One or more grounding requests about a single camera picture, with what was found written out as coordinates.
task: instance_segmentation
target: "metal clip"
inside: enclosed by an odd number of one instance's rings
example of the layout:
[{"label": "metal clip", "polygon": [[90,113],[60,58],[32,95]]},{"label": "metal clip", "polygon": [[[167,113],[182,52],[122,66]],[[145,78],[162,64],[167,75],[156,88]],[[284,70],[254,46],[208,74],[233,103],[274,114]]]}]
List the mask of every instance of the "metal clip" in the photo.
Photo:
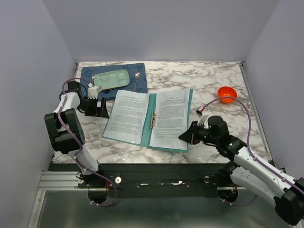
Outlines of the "metal clip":
[{"label": "metal clip", "polygon": [[151,119],[151,128],[155,127],[155,124],[156,124],[156,116],[157,116],[157,113],[156,113],[155,111],[153,111],[152,119]]}]

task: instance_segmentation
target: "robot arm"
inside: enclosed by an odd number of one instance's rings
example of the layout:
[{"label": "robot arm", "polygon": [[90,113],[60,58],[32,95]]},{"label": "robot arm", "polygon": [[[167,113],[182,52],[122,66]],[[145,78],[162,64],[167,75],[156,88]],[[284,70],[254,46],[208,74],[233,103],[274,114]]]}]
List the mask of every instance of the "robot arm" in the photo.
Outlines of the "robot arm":
[{"label": "robot arm", "polygon": [[215,146],[231,161],[227,169],[230,180],[265,199],[287,223],[296,225],[304,217],[304,178],[296,180],[249,150],[246,143],[229,134],[220,116],[210,117],[208,128],[192,122],[179,139]]},{"label": "robot arm", "polygon": [[52,113],[46,114],[44,117],[53,149],[55,151],[61,151],[63,154],[66,154],[74,159],[81,169],[84,177],[91,175],[92,172],[83,168],[83,166],[87,167],[91,171],[100,172],[100,174],[102,174],[102,169],[99,167],[97,160],[90,155],[85,146],[82,146],[82,150],[79,151],[79,144],[62,126],[57,115],[61,108],[60,116],[62,121],[68,126],[69,130],[80,141],[80,143],[84,145],[86,139],[79,119],[76,115],[76,109],[83,110],[86,116],[100,116],[108,118],[105,104],[98,107],[98,92],[99,88],[93,86],[88,89],[88,98],[84,98],[80,89],[80,83],[75,81],[69,82],[68,90],[65,91],[66,94],[62,93],[60,95],[60,103],[57,109],[55,109],[55,111]]}]

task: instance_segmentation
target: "metal floor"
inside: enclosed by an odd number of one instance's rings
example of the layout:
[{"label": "metal floor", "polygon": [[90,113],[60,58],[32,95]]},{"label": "metal floor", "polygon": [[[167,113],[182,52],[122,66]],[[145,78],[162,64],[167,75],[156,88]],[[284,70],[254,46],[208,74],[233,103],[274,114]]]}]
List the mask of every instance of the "metal floor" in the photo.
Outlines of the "metal floor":
[{"label": "metal floor", "polygon": [[[240,191],[237,202],[251,201]],[[232,207],[216,198],[120,199],[109,208],[89,204],[86,192],[46,192],[39,228],[290,228],[262,199]]]}]

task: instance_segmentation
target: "gray wall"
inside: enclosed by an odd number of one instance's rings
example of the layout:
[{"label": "gray wall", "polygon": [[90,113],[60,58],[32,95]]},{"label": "gray wall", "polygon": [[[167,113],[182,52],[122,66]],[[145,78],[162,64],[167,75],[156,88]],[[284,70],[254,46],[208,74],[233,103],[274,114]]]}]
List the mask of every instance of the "gray wall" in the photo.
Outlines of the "gray wall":
[{"label": "gray wall", "polygon": [[245,60],[278,0],[43,0],[77,61]]},{"label": "gray wall", "polygon": [[271,154],[304,177],[304,1],[281,0],[245,62]]},{"label": "gray wall", "polygon": [[52,150],[44,115],[75,65],[41,0],[0,3],[0,227],[27,226]]}]

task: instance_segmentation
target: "open folder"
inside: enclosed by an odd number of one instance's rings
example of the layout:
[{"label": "open folder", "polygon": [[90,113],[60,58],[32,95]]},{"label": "open folder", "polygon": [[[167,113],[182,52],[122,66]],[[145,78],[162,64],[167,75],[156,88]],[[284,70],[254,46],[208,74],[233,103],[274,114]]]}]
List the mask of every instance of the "open folder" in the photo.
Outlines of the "open folder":
[{"label": "open folder", "polygon": [[192,89],[155,94],[118,91],[103,138],[188,152],[188,144],[178,137],[188,129],[192,93]]}]

